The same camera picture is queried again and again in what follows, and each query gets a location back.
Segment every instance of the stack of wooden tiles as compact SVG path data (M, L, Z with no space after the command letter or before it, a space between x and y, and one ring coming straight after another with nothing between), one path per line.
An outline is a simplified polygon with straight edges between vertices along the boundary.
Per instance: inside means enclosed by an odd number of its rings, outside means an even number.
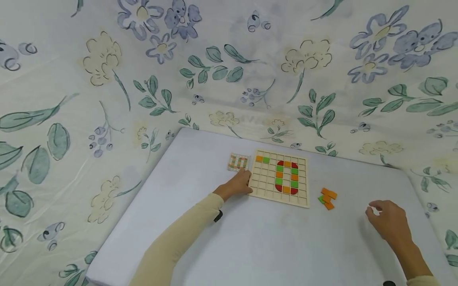
M321 189L321 193L323 195L318 198L319 201L322 204L324 204L327 210L332 210L334 208L334 205L332 204L331 199L333 200L337 199L337 194L333 191L328 190L327 188Z

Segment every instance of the wooden puzzle board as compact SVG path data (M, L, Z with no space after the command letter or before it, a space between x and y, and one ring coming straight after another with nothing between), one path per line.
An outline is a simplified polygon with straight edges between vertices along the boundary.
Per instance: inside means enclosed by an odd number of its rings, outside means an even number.
M307 159L268 150L256 150L254 158L250 196L310 207Z

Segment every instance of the right hand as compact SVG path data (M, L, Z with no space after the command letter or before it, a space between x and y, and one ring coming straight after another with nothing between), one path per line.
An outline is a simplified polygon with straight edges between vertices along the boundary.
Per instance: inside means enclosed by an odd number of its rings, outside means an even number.
M376 208L380 214L374 214ZM396 247L412 242L412 234L405 210L390 200L375 200L369 203L366 209L369 222L391 247Z

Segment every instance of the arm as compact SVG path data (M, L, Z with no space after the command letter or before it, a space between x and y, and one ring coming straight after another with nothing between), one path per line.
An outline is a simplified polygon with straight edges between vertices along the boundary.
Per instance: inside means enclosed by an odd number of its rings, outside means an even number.
M375 207L380 213L374 214ZM383 239L396 254L408 280L408 286L439 286L420 249L412 240L405 211L389 200L377 200L369 204L366 215Z
M169 286L178 260L219 214L234 194L251 193L251 172L241 169L226 184L190 208L172 223L146 250L129 286Z

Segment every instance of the hand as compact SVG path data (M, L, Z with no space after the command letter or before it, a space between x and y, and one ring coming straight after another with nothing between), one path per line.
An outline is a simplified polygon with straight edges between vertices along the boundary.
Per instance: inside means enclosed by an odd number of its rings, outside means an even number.
M380 214L374 214L375 207ZM412 244L412 234L407 223L405 210L390 200L376 200L369 203L366 209L369 222L393 248Z
M239 172L227 183L220 185L213 193L227 201L234 194L249 194L253 189L248 187L251 172L240 168Z

